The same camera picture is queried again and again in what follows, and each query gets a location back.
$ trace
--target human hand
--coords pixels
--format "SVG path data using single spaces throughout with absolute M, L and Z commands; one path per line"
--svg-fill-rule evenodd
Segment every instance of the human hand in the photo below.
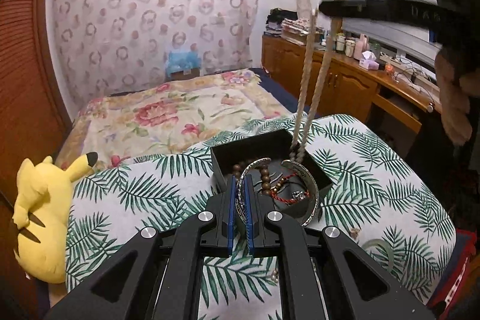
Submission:
M 470 111 L 469 96 L 480 97 L 480 68 L 460 77 L 459 86 L 455 86 L 455 72 L 449 62 L 455 55 L 442 49 L 435 58 L 435 73 L 440 88 L 443 129 L 455 145 L 463 145 L 472 136 L 472 126 L 466 116 Z

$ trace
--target patterned wall curtain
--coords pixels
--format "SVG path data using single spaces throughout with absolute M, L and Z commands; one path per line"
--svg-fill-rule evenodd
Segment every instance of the patterned wall curtain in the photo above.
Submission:
M 53 0 L 55 40 L 78 105 L 163 83 L 249 67 L 258 0 Z

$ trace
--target white tissue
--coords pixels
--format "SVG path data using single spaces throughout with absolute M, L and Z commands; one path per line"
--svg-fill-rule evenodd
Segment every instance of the white tissue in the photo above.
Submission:
M 375 53 L 373 53 L 373 52 L 365 51 L 365 52 L 362 53 L 362 55 L 363 55 L 363 58 L 365 60 L 372 60 L 372 61 L 377 60 L 377 57 L 375 56 Z

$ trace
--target black ear tip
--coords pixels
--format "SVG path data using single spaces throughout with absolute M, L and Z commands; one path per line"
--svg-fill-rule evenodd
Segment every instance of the black ear tip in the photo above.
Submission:
M 88 165 L 90 167 L 93 167 L 95 165 L 95 163 L 97 162 L 98 160 L 98 153 L 96 152 L 88 152 L 87 153 L 87 160 L 88 160 Z

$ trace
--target open jewelry box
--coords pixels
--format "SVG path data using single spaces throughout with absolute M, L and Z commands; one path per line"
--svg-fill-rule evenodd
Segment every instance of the open jewelry box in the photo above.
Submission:
M 268 164 L 272 187 L 283 176 L 293 174 L 290 169 L 281 166 L 283 160 L 289 159 L 290 146 L 292 144 L 292 135 L 285 129 L 261 135 L 251 136 L 246 139 L 232 141 L 227 144 L 218 145 L 211 148 L 212 165 L 217 189 L 221 192 L 227 189 L 227 176 L 232 174 L 235 164 L 242 165 L 260 158 L 270 158 L 272 161 Z M 302 165 L 310 172 L 318 187 L 318 218 L 322 216 L 320 202 L 323 201 L 327 192 L 332 187 L 332 181 L 315 163 L 307 151 L 303 158 Z M 261 175 L 256 169 L 250 170 L 252 176 L 254 191 L 261 191 Z M 304 191 L 305 186 L 302 180 L 294 176 L 282 187 L 278 195 L 284 199 L 291 199 L 292 194 L 298 191 Z M 275 208 L 294 218 L 299 218 L 306 213 L 308 200 L 300 200 L 292 205 L 287 205 L 278 200 L 274 200 Z

